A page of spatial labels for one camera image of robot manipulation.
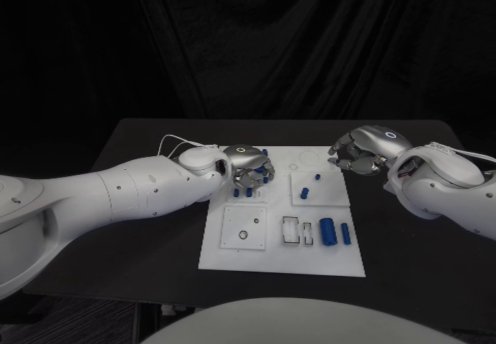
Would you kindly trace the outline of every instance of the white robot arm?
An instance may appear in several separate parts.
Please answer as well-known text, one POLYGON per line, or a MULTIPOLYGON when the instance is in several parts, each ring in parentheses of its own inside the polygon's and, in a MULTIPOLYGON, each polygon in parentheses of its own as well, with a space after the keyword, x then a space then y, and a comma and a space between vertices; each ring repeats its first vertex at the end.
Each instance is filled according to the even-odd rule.
POLYGON ((330 158, 328 162, 361 175, 377 174, 386 166, 384 190, 416 216, 435 219, 443 215, 496 240, 496 172, 481 172, 456 152, 491 162, 496 159, 438 143, 413 148, 400 134, 377 125, 351 130, 328 154, 342 147, 353 159, 330 158))
POLYGON ((253 147, 236 145, 221 151, 214 145, 193 144, 198 147, 175 159, 139 158, 79 176, 45 180, 0 176, 0 299, 24 286, 89 230, 206 201, 229 180, 239 187, 256 186, 247 173, 260 166, 273 178, 270 161, 253 147))

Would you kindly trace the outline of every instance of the robotic hand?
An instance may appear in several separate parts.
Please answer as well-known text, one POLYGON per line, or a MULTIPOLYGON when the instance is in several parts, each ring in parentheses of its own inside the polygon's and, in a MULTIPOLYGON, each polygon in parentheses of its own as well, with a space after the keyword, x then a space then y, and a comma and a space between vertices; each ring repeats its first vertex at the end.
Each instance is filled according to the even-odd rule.
POLYGON ((69 242, 113 222, 161 216, 206 201, 231 180, 240 188, 270 161, 247 145, 221 151, 190 144, 177 158, 139 158, 107 170, 56 179, 0 176, 0 299, 15 292, 69 242))
POLYGON ((328 150, 347 148, 351 160, 330 158, 338 168, 374 175, 384 166, 384 190, 422 219, 446 216, 459 226, 496 240, 496 171, 481 172, 458 154, 496 159, 438 143, 413 148, 404 137, 377 125, 351 130, 328 150))

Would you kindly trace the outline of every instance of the blue block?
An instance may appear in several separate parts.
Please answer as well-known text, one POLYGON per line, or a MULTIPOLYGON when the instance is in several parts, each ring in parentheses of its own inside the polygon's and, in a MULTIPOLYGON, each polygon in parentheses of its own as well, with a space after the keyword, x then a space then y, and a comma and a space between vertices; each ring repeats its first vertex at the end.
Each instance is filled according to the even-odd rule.
POLYGON ((348 224, 340 224, 340 232, 342 233, 342 243, 344 245, 351 244, 351 240, 348 239, 348 224))
POLYGON ((335 229, 332 227, 332 219, 328 217, 319 219, 319 232, 322 234, 322 244, 332 246, 337 243, 335 229))
POLYGON ((301 199, 306 199, 306 195, 308 195, 308 189, 302 188, 301 195, 299 195, 301 199))

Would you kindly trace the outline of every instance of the small blue piece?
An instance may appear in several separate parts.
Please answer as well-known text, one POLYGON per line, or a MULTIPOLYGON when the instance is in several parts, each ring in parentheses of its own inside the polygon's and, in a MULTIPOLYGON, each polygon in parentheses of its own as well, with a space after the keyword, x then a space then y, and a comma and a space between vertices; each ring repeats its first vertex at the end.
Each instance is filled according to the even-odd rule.
POLYGON ((348 224, 340 224, 340 231, 342 233, 342 243, 344 245, 350 245, 351 240, 348 239, 348 224))
POLYGON ((306 199, 306 195, 308 195, 308 189, 306 188, 302 188, 301 190, 301 199, 306 199))
POLYGON ((328 217, 319 219, 319 232, 322 234, 322 244, 332 246, 337 243, 335 229, 332 227, 332 219, 328 217))

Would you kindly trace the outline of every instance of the black table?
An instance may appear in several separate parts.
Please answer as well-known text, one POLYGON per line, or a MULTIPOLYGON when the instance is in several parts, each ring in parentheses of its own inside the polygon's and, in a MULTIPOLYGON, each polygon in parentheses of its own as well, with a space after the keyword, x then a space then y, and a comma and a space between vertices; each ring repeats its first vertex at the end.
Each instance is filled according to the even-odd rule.
MULTIPOLYGON (((93 171, 152 156, 164 133, 200 143, 324 145, 363 124, 413 145, 461 147, 438 121, 123 120, 93 171)), ((162 151, 177 144, 169 140, 162 151)), ((366 278, 198 270, 208 204, 112 224, 64 248, 24 292, 210 307, 252 297, 305 297, 358 305, 430 326, 496 331, 496 242, 446 218, 426 221, 381 190, 384 172, 344 172, 366 278)))

